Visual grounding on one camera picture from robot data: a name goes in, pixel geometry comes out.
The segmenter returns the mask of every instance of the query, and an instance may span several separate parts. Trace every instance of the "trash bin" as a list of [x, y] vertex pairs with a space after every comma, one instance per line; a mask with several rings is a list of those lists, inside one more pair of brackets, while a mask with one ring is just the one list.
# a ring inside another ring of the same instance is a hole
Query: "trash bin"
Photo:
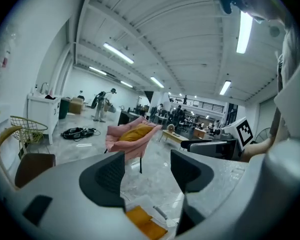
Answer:
[[60, 109], [59, 109], [59, 119], [66, 118], [66, 115], [69, 111], [69, 105], [70, 105], [69, 98], [61, 98]]

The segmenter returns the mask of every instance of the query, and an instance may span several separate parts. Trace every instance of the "ceiling beam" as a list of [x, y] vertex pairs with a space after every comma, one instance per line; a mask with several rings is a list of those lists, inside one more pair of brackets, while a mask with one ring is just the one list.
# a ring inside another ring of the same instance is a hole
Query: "ceiling beam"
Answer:
[[139, 88], [141, 91], [152, 91], [152, 92], [162, 92], [160, 87], [156, 86], [143, 86], [143, 88]]
[[249, 105], [253, 105], [256, 103], [264, 102], [278, 93], [278, 81], [274, 79], [271, 83], [269, 83], [266, 87], [264, 87], [261, 91], [259, 91], [254, 96], [250, 97], [246, 103]]
[[131, 37], [135, 38], [135, 40], [144, 47], [157, 61], [159, 65], [163, 67], [163, 69], [170, 75], [173, 79], [176, 86], [179, 88], [181, 83], [178, 81], [176, 76], [173, 74], [172, 70], [168, 67], [165, 61], [160, 57], [158, 52], [153, 48], [153, 46], [146, 40], [144, 37], [139, 38], [142, 34], [138, 32], [132, 25], [129, 24], [126, 20], [124, 20], [120, 15], [116, 14], [111, 9], [107, 8], [103, 4], [98, 1], [90, 1], [88, 4], [88, 8], [91, 10], [102, 14], [105, 18], [111, 20], [120, 28], [122, 28], [126, 33], [128, 33]]
[[[77, 27], [77, 31], [76, 31], [76, 40], [75, 40], [76, 44], [78, 44], [79, 40], [80, 40], [80, 35], [81, 35], [81, 31], [82, 31], [82, 25], [83, 25], [83, 22], [84, 22], [84, 18], [85, 18], [86, 11], [87, 11], [87, 5], [89, 4], [89, 1], [90, 0], [84, 0], [83, 6], [81, 8], [81, 13], [80, 13], [80, 17], [79, 17], [78, 27]], [[75, 48], [74, 63], [77, 63], [77, 59], [78, 59], [78, 49], [76, 47]]]
[[82, 66], [82, 65], [74, 64], [74, 65], [73, 65], [73, 68], [74, 68], [75, 70], [78, 70], [78, 71], [82, 71], [82, 72], [91, 74], [91, 75], [93, 75], [93, 76], [95, 76], [95, 77], [97, 77], [97, 78], [104, 79], [105, 81], [109, 81], [109, 82], [111, 82], [111, 83], [116, 83], [117, 85], [121, 85], [122, 88], [125, 88], [125, 89], [127, 89], [127, 90], [134, 91], [134, 92], [138, 92], [138, 91], [139, 91], [139, 90], [137, 90], [137, 89], [135, 89], [135, 88], [130, 88], [130, 87], [128, 87], [128, 86], [125, 86], [124, 84], [121, 84], [120, 82], [115, 81], [113, 78], [106, 77], [106, 76], [104, 76], [104, 75], [102, 75], [102, 74], [98, 74], [98, 73], [93, 72], [93, 71], [91, 71], [91, 70], [87, 70], [87, 68], [85, 68], [85, 67]]
[[150, 85], [153, 85], [153, 82], [147, 78], [146, 76], [144, 76], [143, 74], [141, 74], [140, 72], [138, 72], [137, 70], [135, 70], [133, 67], [131, 66], [128, 66], [127, 64], [125, 64], [122, 60], [118, 59], [116, 56], [112, 56], [110, 53], [102, 50], [101, 48], [99, 47], [96, 47], [94, 46], [93, 44], [91, 43], [88, 43], [84, 40], [80, 40], [79, 43], [78, 43], [80, 46], [86, 48], [86, 49], [89, 49], [113, 62], [115, 62], [116, 64], [118, 64], [119, 66], [123, 67], [124, 69], [130, 71], [132, 74], [136, 75], [137, 77], [141, 78], [142, 80], [144, 80], [146, 83], [150, 84]]
[[143, 86], [141, 86], [139, 83], [133, 81], [132, 79], [124, 76], [123, 74], [113, 70], [112, 68], [110, 67], [107, 67], [105, 65], [102, 65], [101, 63], [98, 63], [98, 62], [95, 62], [87, 57], [83, 57], [83, 56], [80, 56], [78, 55], [78, 62], [82, 62], [83, 64], [85, 64], [87, 66], [87, 68], [89, 66], [92, 66], [98, 70], [103, 70], [107, 73], [110, 73], [114, 76], [116, 76], [116, 78], [119, 80], [119, 81], [125, 81], [127, 82], [128, 84], [131, 84], [133, 87], [136, 87], [136, 86], [140, 86], [140, 88], [143, 88]]
[[227, 59], [228, 55], [231, 49], [231, 38], [228, 35], [229, 32], [229, 20], [228, 19], [223, 19], [222, 20], [222, 40], [223, 40], [223, 45], [222, 45], [222, 56], [221, 56], [221, 63], [220, 63], [220, 68], [218, 71], [218, 77], [216, 80], [215, 88], [214, 88], [214, 94], [218, 94], [221, 91], [222, 84], [225, 80], [225, 73], [227, 71]]

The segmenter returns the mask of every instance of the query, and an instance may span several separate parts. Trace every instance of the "faucet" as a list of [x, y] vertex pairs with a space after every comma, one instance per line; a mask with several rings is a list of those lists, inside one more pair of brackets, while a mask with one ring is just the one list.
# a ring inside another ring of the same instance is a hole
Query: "faucet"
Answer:
[[48, 95], [49, 84], [48, 84], [47, 82], [44, 82], [44, 83], [41, 85], [40, 94], [43, 94], [42, 91], [43, 91], [44, 84], [46, 84], [46, 87], [47, 87], [47, 89], [45, 90], [45, 95]]

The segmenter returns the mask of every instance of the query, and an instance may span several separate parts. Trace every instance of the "wire basket chair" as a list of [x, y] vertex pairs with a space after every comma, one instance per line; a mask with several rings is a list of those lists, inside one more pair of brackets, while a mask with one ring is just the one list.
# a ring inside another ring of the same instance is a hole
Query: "wire basket chair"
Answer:
[[48, 129], [43, 123], [15, 115], [10, 116], [10, 122], [12, 126], [22, 126], [12, 136], [21, 143], [24, 154], [27, 153], [25, 143], [38, 143], [43, 138], [44, 131]]

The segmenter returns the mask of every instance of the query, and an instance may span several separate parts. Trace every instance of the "orange object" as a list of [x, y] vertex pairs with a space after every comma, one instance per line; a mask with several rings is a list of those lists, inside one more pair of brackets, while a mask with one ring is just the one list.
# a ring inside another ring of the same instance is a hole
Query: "orange object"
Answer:
[[149, 239], [158, 240], [168, 231], [153, 222], [140, 205], [126, 212], [127, 217], [135, 224]]
[[140, 205], [125, 213], [138, 228], [152, 219]]
[[151, 240], [158, 240], [168, 232], [165, 228], [154, 223], [152, 220], [143, 224], [139, 229]]

